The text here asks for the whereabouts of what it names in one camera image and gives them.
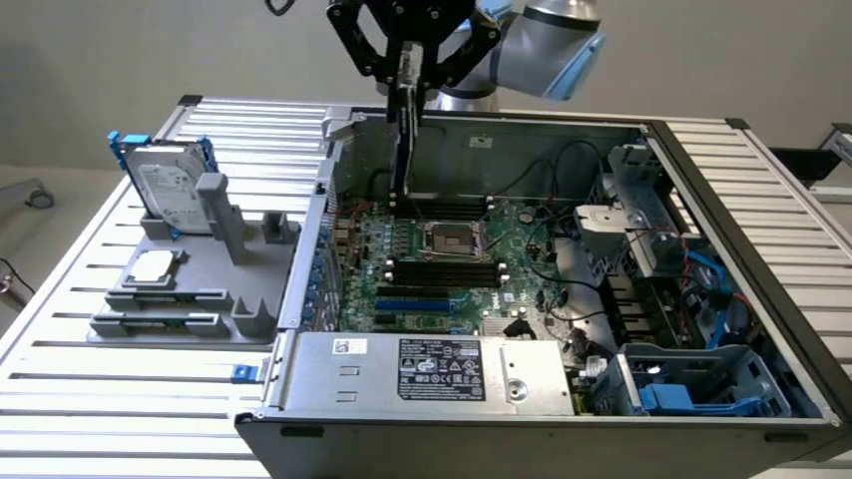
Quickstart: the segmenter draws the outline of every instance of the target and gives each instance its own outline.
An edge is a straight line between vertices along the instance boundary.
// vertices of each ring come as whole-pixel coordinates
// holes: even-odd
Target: motherboard
[[[359,202],[336,221],[341,331],[489,334],[544,312],[559,279],[552,213],[524,202],[459,211]]]

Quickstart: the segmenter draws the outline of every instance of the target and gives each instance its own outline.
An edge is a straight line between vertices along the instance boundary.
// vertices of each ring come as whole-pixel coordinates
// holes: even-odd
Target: green circuit board
[[[357,215],[347,217],[349,241],[347,247],[339,246],[344,280],[340,330],[369,332],[387,329],[472,334],[485,318],[509,318],[523,307],[532,311],[536,293],[544,290],[547,297],[551,297],[557,288],[528,267],[531,258],[525,247],[529,235],[535,232],[529,244],[541,250],[548,240],[547,230],[535,230],[537,221],[525,225],[519,219],[521,214],[531,215],[532,212],[533,208],[524,203],[503,203],[491,211],[487,221],[401,220],[391,215],[387,207],[373,204],[363,208]],[[477,255],[464,257],[435,253],[427,243],[425,231],[429,228],[476,231]],[[367,257],[363,256],[364,246],[369,252]],[[376,303],[379,287],[392,284],[385,278],[389,257],[396,261],[504,263],[503,273],[508,275],[508,281],[500,287],[451,287],[451,312],[397,310],[393,311],[395,324],[377,324],[377,314],[388,312],[377,311]],[[544,254],[539,255],[533,264],[539,272],[559,278],[556,264],[544,261]]]

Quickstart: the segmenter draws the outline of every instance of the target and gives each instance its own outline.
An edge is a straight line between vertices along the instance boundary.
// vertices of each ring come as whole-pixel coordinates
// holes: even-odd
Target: floor
[[[47,184],[56,204],[35,210],[21,198],[20,204],[0,205],[0,256],[37,288],[116,188],[121,172],[0,166],[0,188],[33,177]],[[0,303],[0,334],[16,316]]]

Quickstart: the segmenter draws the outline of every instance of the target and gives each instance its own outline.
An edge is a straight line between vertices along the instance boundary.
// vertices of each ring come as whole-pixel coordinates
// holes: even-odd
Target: wheel
[[[29,194],[27,206],[36,210],[47,210],[53,206],[53,195],[44,190],[36,190]]]

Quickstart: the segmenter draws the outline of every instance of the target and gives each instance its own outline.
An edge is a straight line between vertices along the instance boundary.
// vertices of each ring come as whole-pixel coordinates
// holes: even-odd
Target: power supply label
[[[400,339],[397,394],[405,401],[484,401],[479,341]]]

